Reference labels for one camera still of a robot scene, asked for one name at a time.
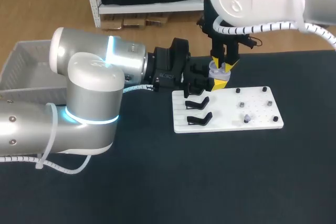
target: blue led ring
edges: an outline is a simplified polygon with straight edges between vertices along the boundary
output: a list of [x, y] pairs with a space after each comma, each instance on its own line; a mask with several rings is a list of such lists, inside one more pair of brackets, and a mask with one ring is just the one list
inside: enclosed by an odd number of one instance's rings
[[82, 118], [79, 118], [73, 114], [71, 114], [69, 111], [68, 111], [68, 108], [65, 107], [65, 113], [71, 117], [72, 119], [76, 120], [77, 122], [81, 123], [81, 124], [95, 124], [95, 125], [101, 125], [101, 124], [109, 124], [109, 123], [113, 123], [115, 122], [118, 118], [119, 118], [119, 115], [117, 115], [115, 118], [111, 119], [111, 120], [106, 120], [106, 121], [91, 121], [91, 120], [85, 120], [85, 119], [82, 119]]

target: cable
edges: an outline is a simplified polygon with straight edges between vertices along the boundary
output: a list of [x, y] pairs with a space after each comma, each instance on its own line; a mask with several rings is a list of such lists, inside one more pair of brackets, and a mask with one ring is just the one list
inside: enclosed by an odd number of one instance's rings
[[52, 122], [53, 123], [52, 123], [51, 134], [50, 134], [50, 138], [49, 138], [47, 147], [44, 150], [44, 153], [43, 153], [43, 156], [40, 159], [40, 162], [38, 162], [35, 165], [36, 169], [42, 169], [43, 168], [43, 163], [47, 159], [47, 157], [48, 157], [48, 155], [51, 151], [51, 148], [54, 145], [54, 141], [55, 141], [55, 138], [56, 138], [57, 127], [58, 127], [58, 113], [57, 113], [56, 105], [53, 104], [53, 103], [47, 103], [46, 105], [51, 106], [51, 110], [53, 112], [53, 117], [52, 117], [52, 120], [53, 120]]
[[[247, 26], [247, 27], [225, 27], [221, 26], [223, 20], [221, 17], [217, 17], [214, 21], [213, 28], [216, 32], [225, 35], [246, 35], [256, 34], [266, 31], [277, 30], [298, 30], [299, 28], [293, 22], [276, 22], [267, 23], [264, 25]], [[307, 32], [316, 34], [325, 39], [336, 50], [336, 37], [333, 36], [328, 30], [314, 24], [305, 23]]]
[[252, 36], [250, 36], [250, 38], [253, 39], [254, 41], [259, 41], [260, 42], [260, 45], [257, 44], [256, 47], [262, 47], [263, 46], [264, 43], [261, 39], [258, 39], [256, 37], [252, 37]]
[[154, 86], [153, 85], [138, 85], [138, 86], [132, 86], [129, 88], [124, 89], [123, 94], [130, 92], [130, 91], [134, 91], [134, 90], [149, 90], [149, 91], [153, 91], [154, 90]]
[[[59, 165], [56, 165], [53, 162], [47, 161], [45, 160], [43, 162], [44, 165], [49, 166], [61, 173], [65, 173], [65, 174], [70, 174], [70, 175], [74, 175], [74, 174], [78, 174], [80, 173], [89, 163], [91, 156], [87, 156], [84, 163], [77, 169], [75, 170], [69, 170], [66, 168], [63, 168]], [[4, 163], [4, 162], [31, 162], [31, 163], [39, 163], [40, 162], [40, 158], [38, 157], [27, 157], [27, 156], [10, 156], [10, 157], [0, 157], [0, 163]]]

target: black mat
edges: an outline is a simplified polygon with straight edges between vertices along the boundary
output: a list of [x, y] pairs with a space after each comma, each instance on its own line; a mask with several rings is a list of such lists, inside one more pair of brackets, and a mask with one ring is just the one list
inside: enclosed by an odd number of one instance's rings
[[79, 175], [0, 164], [1, 223], [335, 224], [336, 53], [243, 56], [229, 88], [250, 86], [272, 88], [282, 130], [177, 135], [170, 91], [128, 93]]

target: metal shelf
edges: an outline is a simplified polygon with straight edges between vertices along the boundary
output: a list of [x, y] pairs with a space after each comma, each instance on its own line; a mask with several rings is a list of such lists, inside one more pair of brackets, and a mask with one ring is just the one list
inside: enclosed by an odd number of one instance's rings
[[165, 13], [165, 12], [188, 12], [203, 10], [203, 0], [186, 0], [172, 3], [158, 3], [150, 5], [103, 5], [101, 0], [89, 0], [96, 27], [100, 27], [101, 14], [123, 13]]
[[159, 3], [150, 5], [103, 5], [99, 3], [99, 14], [120, 14], [120, 13], [166, 13], [166, 12], [186, 12], [203, 10], [201, 0], [186, 0], [172, 3]]

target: screw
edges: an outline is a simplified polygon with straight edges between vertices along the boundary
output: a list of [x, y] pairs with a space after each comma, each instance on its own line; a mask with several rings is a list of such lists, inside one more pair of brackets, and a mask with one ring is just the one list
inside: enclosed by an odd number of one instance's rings
[[14, 122], [16, 121], [16, 117], [12, 115], [12, 116], [9, 117], [9, 120], [10, 120], [12, 123], [14, 123]]
[[249, 115], [245, 115], [244, 123], [248, 123], [249, 121], [251, 121], [251, 117]]
[[16, 145], [16, 140], [15, 139], [9, 140], [9, 144], [10, 145]]

